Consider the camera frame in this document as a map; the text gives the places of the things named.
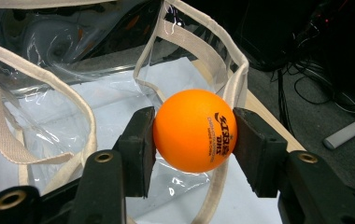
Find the clear plastic bag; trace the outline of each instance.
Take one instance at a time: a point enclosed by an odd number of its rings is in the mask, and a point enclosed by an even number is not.
[[[195,49],[201,48],[196,46],[200,42],[208,44],[209,54]],[[0,47],[51,71],[88,103],[96,118],[98,150],[114,146],[136,110],[150,105],[157,110],[163,100],[187,89],[222,95],[233,73],[245,74],[247,66],[236,64],[224,43],[203,24],[157,0],[0,9]],[[239,60],[246,63],[244,57]],[[24,145],[38,158],[79,153],[90,132],[82,109],[27,75],[0,62],[11,131],[18,124]],[[29,165],[29,184],[44,190],[62,166]],[[128,213],[139,217],[208,185],[211,176],[212,172],[180,172],[157,155],[149,197],[127,199]]]

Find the dark background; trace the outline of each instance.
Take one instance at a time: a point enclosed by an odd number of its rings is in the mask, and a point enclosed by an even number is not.
[[[250,62],[248,88],[355,190],[355,137],[322,144],[355,121],[355,1],[186,2],[230,33]]]

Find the orange ping pong ball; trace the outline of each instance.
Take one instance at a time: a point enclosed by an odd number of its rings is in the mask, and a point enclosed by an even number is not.
[[[202,173],[221,165],[232,153],[237,127],[232,109],[217,94],[181,91],[160,107],[153,138],[163,158],[183,172]]]

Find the floor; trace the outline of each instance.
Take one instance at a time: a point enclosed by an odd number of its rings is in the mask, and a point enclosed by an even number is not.
[[[308,101],[322,102],[327,97],[316,82],[304,76],[286,74],[283,77],[292,132],[306,150],[325,159],[341,180],[355,189],[355,137],[333,150],[322,144],[324,138],[354,122],[355,113],[347,112],[334,101],[321,105],[310,104]],[[249,69],[248,88],[279,118],[278,83],[275,80],[276,76],[272,72]]]

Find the electrical wire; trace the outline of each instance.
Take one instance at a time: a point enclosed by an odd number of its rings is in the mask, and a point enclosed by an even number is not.
[[[306,68],[312,67],[312,68],[311,68],[312,70],[319,69],[318,72],[324,71],[324,68],[323,68],[321,65],[319,65],[319,64],[317,64],[317,63],[314,63],[314,62],[311,62],[311,57],[308,57],[308,58],[306,59],[306,62],[298,61],[298,62],[297,62],[297,65],[301,65],[301,66],[306,67]]]
[[[306,99],[297,89],[297,84],[303,80],[304,78],[309,78],[310,80],[314,81],[315,83],[319,84],[318,81],[316,79],[314,79],[313,77],[309,77],[309,76],[303,76],[303,77],[300,77],[299,79],[297,79],[295,82],[294,82],[294,90],[295,92],[303,99],[305,100],[306,102],[312,104],[312,105],[324,105],[324,104],[327,104],[329,102],[331,102],[333,100],[332,97],[322,101],[322,102],[314,102],[314,101],[310,101],[308,99]]]
[[[279,106],[279,121],[294,137],[294,131],[291,127],[291,120],[289,118],[289,110],[286,102],[286,96],[283,89],[283,75],[282,70],[277,70],[277,83],[278,83],[278,106]]]
[[[317,31],[317,33],[316,33],[315,35],[309,36],[309,37],[307,37],[306,39],[302,40],[302,41],[299,43],[299,45],[297,46],[298,49],[299,49],[305,42],[307,42],[307,41],[309,41],[310,39],[313,39],[313,38],[315,38],[315,37],[317,37],[317,36],[320,35],[320,30],[318,29],[317,26],[315,26],[312,22],[310,22],[309,25],[311,25],[311,27],[313,27],[313,28]]]
[[[289,75],[291,75],[291,76],[296,75],[296,74],[292,74],[292,73],[290,72],[290,70],[291,70],[291,68],[292,68],[293,66],[294,66],[294,64],[292,64],[292,63],[286,63],[286,65],[283,66],[282,68],[277,69],[277,70],[274,70],[273,73],[272,73],[272,76],[271,76],[271,78],[270,78],[270,82],[278,81],[278,76],[274,79],[275,72],[276,72],[276,71],[279,71],[279,70],[282,71],[282,70],[284,69],[284,67],[286,67],[286,68],[285,68],[286,70],[282,73],[282,76],[284,76],[285,74],[289,74]]]
[[[348,104],[341,104],[341,103],[338,103],[338,102],[335,102],[335,104],[342,110],[348,112],[348,113],[351,113],[351,114],[355,114],[355,111],[352,111],[352,110],[349,110],[349,109],[346,109],[343,107],[343,105],[345,106],[355,106],[355,101],[352,100],[352,98],[350,98],[346,93],[344,92],[341,92],[341,94],[346,97],[349,101],[351,101],[353,103],[353,105],[348,105]]]
[[[332,84],[331,81],[327,80],[325,77],[321,76],[321,75],[318,74],[317,72],[315,72],[315,71],[313,71],[313,70],[311,70],[311,69],[309,69],[309,68],[305,68],[305,70],[308,71],[308,72],[310,72],[310,73],[312,73],[314,76],[320,78],[322,81],[324,81],[326,84],[328,84],[328,85],[330,86],[330,88],[333,87],[333,84]],[[346,112],[349,112],[349,113],[355,112],[355,111],[347,110],[347,109],[345,109],[344,107],[342,107],[342,105],[345,105],[345,106],[355,106],[355,101],[352,100],[345,92],[342,92],[342,91],[341,91],[341,92],[339,92],[339,93],[342,94],[344,97],[346,97],[349,101],[351,101],[352,104],[339,103],[339,102],[337,102],[337,99],[335,98],[335,96],[336,96],[336,93],[335,93],[335,92],[336,92],[336,90],[333,90],[333,91],[332,91],[332,95],[333,95],[333,100],[334,100],[334,102],[335,102],[336,104],[338,104],[340,108],[343,108],[343,110],[345,110]]]

